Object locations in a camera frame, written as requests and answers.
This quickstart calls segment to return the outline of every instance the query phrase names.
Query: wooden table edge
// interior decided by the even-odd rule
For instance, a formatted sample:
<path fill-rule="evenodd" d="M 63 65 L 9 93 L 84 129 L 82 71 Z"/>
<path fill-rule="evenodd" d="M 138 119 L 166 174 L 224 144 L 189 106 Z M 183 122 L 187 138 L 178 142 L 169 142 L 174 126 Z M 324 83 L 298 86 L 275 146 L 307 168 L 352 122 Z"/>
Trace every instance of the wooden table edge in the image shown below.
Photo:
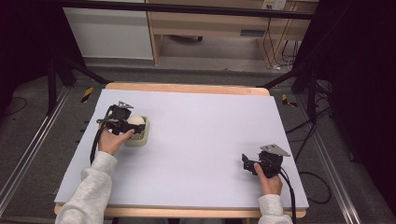
<path fill-rule="evenodd" d="M 263 95 L 263 96 L 270 95 L 269 91 L 265 88 L 244 87 L 244 86 L 191 85 L 191 84 L 111 82 L 106 85 L 106 89 L 123 90 L 123 91 L 171 91 L 171 92 Z"/>
<path fill-rule="evenodd" d="M 56 203 L 54 212 L 58 215 L 62 205 Z M 291 210 L 284 214 L 291 216 Z M 305 209 L 296 209 L 297 218 L 305 217 Z M 203 218 L 260 218 L 259 209 L 196 209 L 196 208 L 147 208 L 108 206 L 105 217 L 203 217 Z"/>

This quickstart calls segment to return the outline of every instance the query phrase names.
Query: white tabletop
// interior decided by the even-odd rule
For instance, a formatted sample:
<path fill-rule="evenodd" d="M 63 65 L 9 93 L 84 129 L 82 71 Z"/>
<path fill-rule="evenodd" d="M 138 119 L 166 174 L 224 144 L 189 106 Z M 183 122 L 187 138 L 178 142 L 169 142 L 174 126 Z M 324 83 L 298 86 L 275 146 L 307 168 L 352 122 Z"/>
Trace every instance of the white tabletop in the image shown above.
<path fill-rule="evenodd" d="M 132 114 L 148 117 L 148 143 L 122 147 L 112 176 L 110 205 L 181 208 L 257 208 L 258 177 L 243 169 L 242 153 L 258 159 L 260 146 L 290 146 L 273 97 L 206 93 L 103 90 L 55 199 L 65 203 L 90 166 L 97 119 L 123 101 Z M 282 167 L 290 177 L 296 207 L 307 208 L 292 157 Z M 290 208 L 283 185 L 281 202 Z"/>

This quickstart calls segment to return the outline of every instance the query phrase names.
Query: cuff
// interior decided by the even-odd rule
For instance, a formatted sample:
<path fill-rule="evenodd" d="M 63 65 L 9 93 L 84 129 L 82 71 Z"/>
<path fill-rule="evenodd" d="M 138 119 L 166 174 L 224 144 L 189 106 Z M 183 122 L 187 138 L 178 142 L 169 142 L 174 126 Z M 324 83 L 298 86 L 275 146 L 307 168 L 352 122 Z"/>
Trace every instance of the cuff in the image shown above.
<path fill-rule="evenodd" d="M 283 206 L 280 196 L 277 194 L 267 194 L 259 198 L 260 211 L 262 215 L 283 216 Z"/>
<path fill-rule="evenodd" d="M 115 157 L 103 151 L 98 151 L 91 168 L 111 175 L 116 164 L 117 159 Z"/>

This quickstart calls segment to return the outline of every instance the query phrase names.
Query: white cabinet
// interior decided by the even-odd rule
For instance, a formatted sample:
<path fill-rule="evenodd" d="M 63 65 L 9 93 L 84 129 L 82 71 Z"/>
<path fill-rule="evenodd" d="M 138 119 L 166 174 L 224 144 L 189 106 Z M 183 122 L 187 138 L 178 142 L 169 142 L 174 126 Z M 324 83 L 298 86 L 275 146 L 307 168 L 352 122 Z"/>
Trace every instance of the white cabinet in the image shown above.
<path fill-rule="evenodd" d="M 153 60 L 146 12 L 65 7 L 64 13 L 83 57 Z"/>

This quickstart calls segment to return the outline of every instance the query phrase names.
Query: person's left hand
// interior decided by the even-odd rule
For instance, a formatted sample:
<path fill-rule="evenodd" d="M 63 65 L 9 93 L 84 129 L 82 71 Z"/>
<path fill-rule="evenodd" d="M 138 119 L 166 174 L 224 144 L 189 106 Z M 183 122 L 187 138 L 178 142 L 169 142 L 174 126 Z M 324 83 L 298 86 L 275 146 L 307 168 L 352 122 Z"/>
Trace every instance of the person's left hand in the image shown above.
<path fill-rule="evenodd" d="M 99 151 L 106 152 L 112 156 L 120 150 L 121 144 L 134 134 L 134 130 L 121 135 L 111 133 L 107 128 L 104 128 L 99 138 Z"/>

